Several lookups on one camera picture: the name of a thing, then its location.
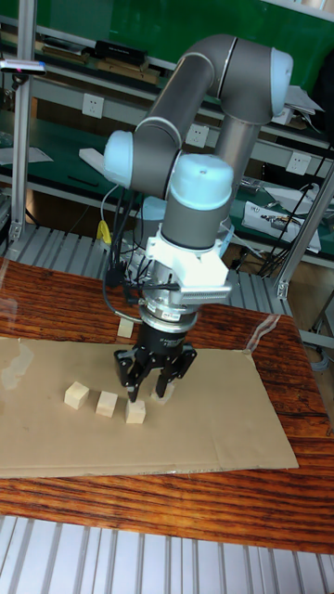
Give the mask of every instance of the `wooden table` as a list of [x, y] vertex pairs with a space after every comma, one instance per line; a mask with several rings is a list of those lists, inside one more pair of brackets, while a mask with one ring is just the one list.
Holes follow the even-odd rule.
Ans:
[[[111, 298], [130, 311], [117, 291]], [[0, 299], [3, 335], [116, 341], [119, 319], [104, 305], [99, 281], [10, 263]], [[15, 316], [8, 299], [17, 302]], [[198, 348], [242, 349], [264, 318], [208, 305], [188, 337]], [[333, 435], [292, 319], [281, 317], [253, 356], [298, 470], [0, 480], [0, 513], [333, 553]]]

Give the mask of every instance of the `black device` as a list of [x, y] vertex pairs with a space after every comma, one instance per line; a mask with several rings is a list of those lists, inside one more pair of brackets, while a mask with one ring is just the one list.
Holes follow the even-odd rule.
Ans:
[[131, 351], [115, 351], [116, 370], [122, 386], [135, 402], [142, 381], [152, 369], [160, 369], [156, 385], [158, 398], [163, 398], [167, 385], [184, 377], [197, 356], [194, 347], [185, 342], [186, 332], [160, 332], [143, 323]]
[[95, 53], [97, 58], [114, 58], [128, 64], [134, 64], [134, 66], [140, 66], [148, 58], [147, 51], [129, 47], [128, 45], [116, 44], [109, 39], [96, 41]]

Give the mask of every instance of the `wall socket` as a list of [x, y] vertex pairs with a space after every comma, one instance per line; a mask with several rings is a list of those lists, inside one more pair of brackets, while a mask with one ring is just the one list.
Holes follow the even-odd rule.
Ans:
[[291, 174], [304, 175], [311, 162], [311, 156], [304, 152], [293, 152], [286, 171]]
[[104, 98], [97, 95], [83, 95], [83, 114], [90, 115], [92, 118], [102, 118]]
[[192, 123], [189, 132], [186, 135], [186, 144], [192, 145], [193, 147], [205, 147], [205, 143], [208, 137], [209, 127], [200, 126], [197, 123]]

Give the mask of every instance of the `robotic arm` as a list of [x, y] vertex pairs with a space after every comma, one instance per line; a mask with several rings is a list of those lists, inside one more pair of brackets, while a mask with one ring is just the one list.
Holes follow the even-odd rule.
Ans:
[[[291, 71], [292, 58], [274, 48], [208, 37], [181, 57], [135, 132], [117, 131], [109, 139], [106, 177], [167, 200], [162, 225], [146, 247], [158, 288], [143, 293], [135, 348], [115, 354], [133, 402], [153, 368], [161, 370], [158, 397], [185, 375], [196, 356], [186, 333], [199, 307], [221, 303], [229, 291], [218, 229], [228, 225], [261, 125], [283, 110]], [[181, 147], [205, 94], [219, 98], [225, 114], [215, 154], [185, 154]], [[177, 291], [163, 288], [172, 283]]]

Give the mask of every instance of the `green wall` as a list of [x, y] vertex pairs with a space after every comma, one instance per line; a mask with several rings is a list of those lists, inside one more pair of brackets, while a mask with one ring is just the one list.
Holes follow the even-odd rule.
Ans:
[[[16, 18], [18, 0], [1, 0]], [[37, 22], [89, 39], [109, 37], [176, 62], [199, 39], [225, 32], [289, 52], [292, 82], [310, 91], [334, 47], [334, 22], [261, 0], [39, 0]]]

